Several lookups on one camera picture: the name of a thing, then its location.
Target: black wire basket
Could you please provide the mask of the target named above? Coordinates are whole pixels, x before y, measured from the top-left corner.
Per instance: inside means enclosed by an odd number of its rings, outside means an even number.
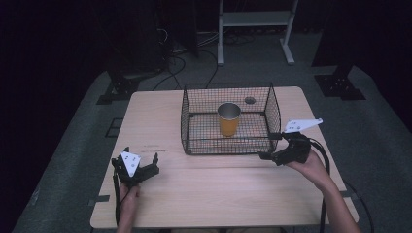
[[[218,107],[225,102],[242,111],[236,133],[221,134]],[[186,154],[253,154],[272,152],[280,133],[279,105],[272,83],[186,85],[181,115],[182,145]]]

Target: white marker tag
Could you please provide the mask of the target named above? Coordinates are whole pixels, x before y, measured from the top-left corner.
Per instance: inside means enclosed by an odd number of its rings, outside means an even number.
[[[133,177],[140,163],[140,155],[123,151],[121,153],[121,158],[126,166],[129,177]]]
[[[285,133],[299,132],[324,122],[319,119],[291,119],[285,127]]]

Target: yellow cup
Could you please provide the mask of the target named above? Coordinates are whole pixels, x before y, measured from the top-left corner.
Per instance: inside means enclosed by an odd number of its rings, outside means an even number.
[[[218,107],[219,125],[224,136],[231,137],[236,133],[240,113],[239,106],[233,103],[223,103]]]

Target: white metal rack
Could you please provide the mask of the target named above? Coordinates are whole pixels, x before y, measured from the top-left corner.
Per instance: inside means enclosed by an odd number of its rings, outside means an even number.
[[[288,46],[289,37],[292,31],[294,15],[297,8],[298,0],[293,0],[290,11],[278,12],[223,12],[223,0],[219,6],[219,42],[218,42],[218,64],[224,65],[223,53],[223,28],[227,26],[269,26],[269,25],[286,25],[285,38],[280,39],[282,50],[289,65],[294,64],[291,50]]]

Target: floor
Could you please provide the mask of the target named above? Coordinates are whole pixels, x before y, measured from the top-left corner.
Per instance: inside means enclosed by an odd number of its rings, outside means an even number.
[[[275,86],[301,87],[314,116],[324,120],[320,127],[342,178],[357,190],[355,194],[348,186],[354,193],[361,230],[371,230],[371,218],[375,232],[408,232],[412,228],[412,135],[374,81],[357,67],[352,69],[349,79],[365,100],[324,97],[314,76],[331,74],[335,67],[311,67],[320,33],[292,33],[293,66],[287,64],[283,55],[281,37],[282,34],[239,37],[238,41],[249,43],[225,46],[225,65],[221,67],[216,62],[216,44],[201,47],[198,57],[190,53],[176,55],[169,60],[175,78],[163,72],[142,81],[138,91],[179,89],[186,84],[207,82],[272,82]],[[116,143],[116,137],[107,132],[115,118],[124,116],[128,104],[96,104],[109,84],[107,73],[96,77],[14,232],[115,231],[92,229],[89,224]],[[284,229],[318,232],[319,226]]]

